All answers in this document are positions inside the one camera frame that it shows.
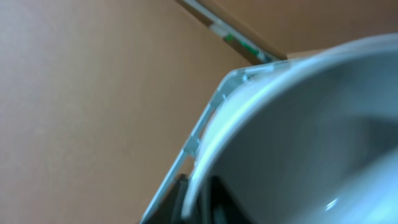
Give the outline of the grey bowl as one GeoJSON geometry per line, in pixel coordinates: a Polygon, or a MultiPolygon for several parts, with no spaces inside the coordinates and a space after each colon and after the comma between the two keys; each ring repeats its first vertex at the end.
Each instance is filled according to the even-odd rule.
{"type": "Polygon", "coordinates": [[[294,62],[213,176],[254,223],[396,223],[397,35],[294,62]]]}

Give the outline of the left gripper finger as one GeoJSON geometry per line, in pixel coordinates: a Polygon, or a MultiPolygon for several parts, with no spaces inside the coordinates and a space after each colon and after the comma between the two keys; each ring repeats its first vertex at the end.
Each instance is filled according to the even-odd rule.
{"type": "Polygon", "coordinates": [[[187,175],[178,175],[155,211],[155,224],[249,224],[252,222],[239,208],[218,176],[210,179],[210,190],[205,194],[200,194],[192,215],[187,219],[182,218],[181,210],[187,189],[187,175]]]}

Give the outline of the grey dishwasher rack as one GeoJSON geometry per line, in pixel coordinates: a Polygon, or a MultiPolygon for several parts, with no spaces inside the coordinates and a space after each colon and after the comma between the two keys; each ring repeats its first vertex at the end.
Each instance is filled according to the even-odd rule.
{"type": "Polygon", "coordinates": [[[274,81],[292,65],[292,61],[284,60],[244,67],[229,72],[222,79],[150,201],[141,223],[155,221],[155,211],[180,174],[188,177],[181,216],[187,219],[192,215],[200,194],[210,190],[209,175],[221,155],[221,148],[259,108],[261,98],[274,81]]]}

